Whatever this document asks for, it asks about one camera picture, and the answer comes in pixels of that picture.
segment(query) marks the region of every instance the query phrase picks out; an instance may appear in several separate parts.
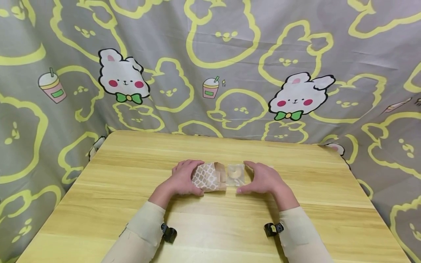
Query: wood grain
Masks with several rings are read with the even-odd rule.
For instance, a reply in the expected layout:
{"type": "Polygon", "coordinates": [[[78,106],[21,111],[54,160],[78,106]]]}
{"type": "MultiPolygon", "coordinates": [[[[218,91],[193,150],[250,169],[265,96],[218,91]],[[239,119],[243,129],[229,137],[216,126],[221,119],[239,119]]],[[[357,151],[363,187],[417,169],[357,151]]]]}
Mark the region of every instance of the wood grain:
{"type": "MultiPolygon", "coordinates": [[[[155,187],[184,159],[272,165],[291,186],[337,263],[409,262],[348,165],[331,148],[202,136],[117,131],[104,142],[18,263],[101,262],[155,187]]],[[[263,225],[278,222],[268,195],[235,187],[176,197],[166,221],[177,229],[154,262],[286,262],[263,225]]]]}

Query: green bow tie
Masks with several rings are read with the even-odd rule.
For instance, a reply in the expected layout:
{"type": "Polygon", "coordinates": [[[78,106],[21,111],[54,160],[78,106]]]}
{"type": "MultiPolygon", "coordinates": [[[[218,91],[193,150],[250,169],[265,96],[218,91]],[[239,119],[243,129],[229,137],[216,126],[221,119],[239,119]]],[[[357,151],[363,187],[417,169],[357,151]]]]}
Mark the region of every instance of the green bow tie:
{"type": "Polygon", "coordinates": [[[118,102],[125,102],[125,101],[133,101],[136,104],[142,104],[142,96],[138,93],[132,94],[132,95],[124,95],[122,93],[117,92],[115,94],[117,96],[118,102]]]}
{"type": "Polygon", "coordinates": [[[275,120],[282,120],[282,119],[291,119],[291,120],[299,120],[301,119],[301,115],[303,115],[303,111],[297,112],[278,112],[275,116],[275,120]]]}

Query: beige sleeve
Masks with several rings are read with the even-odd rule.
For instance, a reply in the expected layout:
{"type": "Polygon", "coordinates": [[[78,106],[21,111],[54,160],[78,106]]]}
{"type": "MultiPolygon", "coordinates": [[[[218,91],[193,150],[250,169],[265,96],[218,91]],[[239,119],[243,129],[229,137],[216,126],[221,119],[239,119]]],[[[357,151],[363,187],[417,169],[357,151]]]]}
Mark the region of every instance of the beige sleeve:
{"type": "Polygon", "coordinates": [[[161,242],[164,214],[163,208],[146,202],[101,263],[149,263],[161,242]]]}
{"type": "Polygon", "coordinates": [[[333,263],[317,230],[302,207],[279,212],[284,226],[279,236],[289,263],[333,263]]]}

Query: cartoon backdrop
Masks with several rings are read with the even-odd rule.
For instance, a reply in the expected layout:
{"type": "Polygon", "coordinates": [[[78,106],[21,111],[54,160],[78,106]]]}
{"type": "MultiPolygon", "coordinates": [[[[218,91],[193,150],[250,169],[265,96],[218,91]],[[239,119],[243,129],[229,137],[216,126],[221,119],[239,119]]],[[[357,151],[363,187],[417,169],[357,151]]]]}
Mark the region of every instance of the cartoon backdrop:
{"type": "Polygon", "coordinates": [[[420,20],[416,0],[1,1],[0,262],[120,129],[335,148],[421,262],[420,20]]]}

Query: patterned paper bag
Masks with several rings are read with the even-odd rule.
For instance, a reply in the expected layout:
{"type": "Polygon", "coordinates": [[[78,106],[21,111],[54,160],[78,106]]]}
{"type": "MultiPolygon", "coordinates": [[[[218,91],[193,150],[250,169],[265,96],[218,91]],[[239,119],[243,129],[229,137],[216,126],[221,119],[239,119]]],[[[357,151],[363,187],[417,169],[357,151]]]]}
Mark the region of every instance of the patterned paper bag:
{"type": "Polygon", "coordinates": [[[199,165],[193,175],[192,182],[205,192],[225,191],[225,166],[219,162],[199,165]]]}

